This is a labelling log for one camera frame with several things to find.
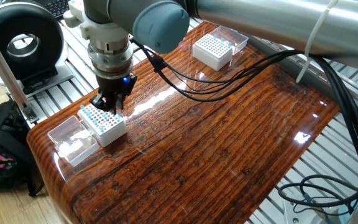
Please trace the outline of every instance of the white cable tie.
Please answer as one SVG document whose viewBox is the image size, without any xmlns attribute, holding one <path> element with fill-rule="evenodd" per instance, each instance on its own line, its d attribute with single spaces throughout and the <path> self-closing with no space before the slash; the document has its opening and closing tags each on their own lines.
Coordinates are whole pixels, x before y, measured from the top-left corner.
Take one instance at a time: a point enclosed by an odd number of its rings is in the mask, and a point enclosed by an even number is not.
<svg viewBox="0 0 358 224">
<path fill-rule="evenodd" d="M 323 25 L 324 21 L 327 19 L 329 11 L 338 3 L 339 0 L 331 0 L 327 6 L 327 8 L 321 13 L 320 17 L 317 20 L 316 25 L 314 25 L 313 30 L 311 31 L 311 34 L 309 36 L 308 42 L 306 43 L 305 47 L 305 56 L 307 57 L 306 63 L 303 65 L 303 68 L 301 72 L 298 75 L 298 78 L 296 79 L 296 82 L 300 82 L 303 75 L 305 74 L 306 70 L 308 69 L 312 59 L 309 57 L 310 49 L 313 44 L 314 39 L 317 36 L 318 31 L 320 30 L 321 26 Z"/>
</svg>

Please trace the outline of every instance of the keyboard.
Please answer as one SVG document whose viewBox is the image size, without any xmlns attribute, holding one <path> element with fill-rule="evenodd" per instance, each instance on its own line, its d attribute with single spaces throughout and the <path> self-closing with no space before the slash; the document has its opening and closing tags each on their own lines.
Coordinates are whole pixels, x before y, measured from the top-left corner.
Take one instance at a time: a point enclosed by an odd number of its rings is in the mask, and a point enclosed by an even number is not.
<svg viewBox="0 0 358 224">
<path fill-rule="evenodd" d="M 69 0 L 49 1 L 49 3 L 44 4 L 44 6 L 57 20 L 61 20 L 63 19 L 63 14 L 68 11 L 68 1 Z"/>
</svg>

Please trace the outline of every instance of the wood grain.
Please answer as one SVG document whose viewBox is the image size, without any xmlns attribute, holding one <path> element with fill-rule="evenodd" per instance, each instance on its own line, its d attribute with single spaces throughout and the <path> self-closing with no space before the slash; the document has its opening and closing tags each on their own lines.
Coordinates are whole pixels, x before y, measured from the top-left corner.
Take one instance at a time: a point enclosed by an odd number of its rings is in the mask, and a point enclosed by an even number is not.
<svg viewBox="0 0 358 224">
<path fill-rule="evenodd" d="M 205 80 L 230 78 L 265 57 L 247 46 L 215 72 L 191 56 L 191 46 L 214 28 L 201 24 L 163 57 Z M 133 72 L 139 79 L 123 111 L 128 133 L 80 165 L 60 158 L 47 133 L 95 91 L 28 135 L 53 201 L 73 223 L 244 223 L 338 112 L 278 65 L 215 103 L 185 98 L 147 61 Z"/>
<path fill-rule="evenodd" d="M 38 205 L 40 206 L 41 212 L 45 217 L 45 220 L 48 224 L 61 224 L 55 208 L 53 207 L 51 198 L 48 197 L 45 200 L 40 200 L 38 202 Z"/>
</svg>

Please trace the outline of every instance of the blue led light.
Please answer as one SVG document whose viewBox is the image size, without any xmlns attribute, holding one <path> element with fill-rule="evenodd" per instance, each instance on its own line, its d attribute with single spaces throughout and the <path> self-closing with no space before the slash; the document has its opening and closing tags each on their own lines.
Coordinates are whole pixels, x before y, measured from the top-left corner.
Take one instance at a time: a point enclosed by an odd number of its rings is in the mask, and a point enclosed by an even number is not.
<svg viewBox="0 0 358 224">
<path fill-rule="evenodd" d="M 122 78 L 122 80 L 124 81 L 124 83 L 129 83 L 129 78 L 128 77 L 124 77 L 124 78 Z"/>
</svg>

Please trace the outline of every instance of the round black device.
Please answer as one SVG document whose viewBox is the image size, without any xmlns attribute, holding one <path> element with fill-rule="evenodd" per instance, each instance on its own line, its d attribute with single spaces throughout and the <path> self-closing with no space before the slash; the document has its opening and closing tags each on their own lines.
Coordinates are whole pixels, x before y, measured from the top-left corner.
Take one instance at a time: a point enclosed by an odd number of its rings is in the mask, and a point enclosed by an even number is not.
<svg viewBox="0 0 358 224">
<path fill-rule="evenodd" d="M 32 84 L 56 75 L 63 45 L 62 28 L 45 8 L 28 2 L 0 6 L 0 51 L 17 80 Z"/>
</svg>

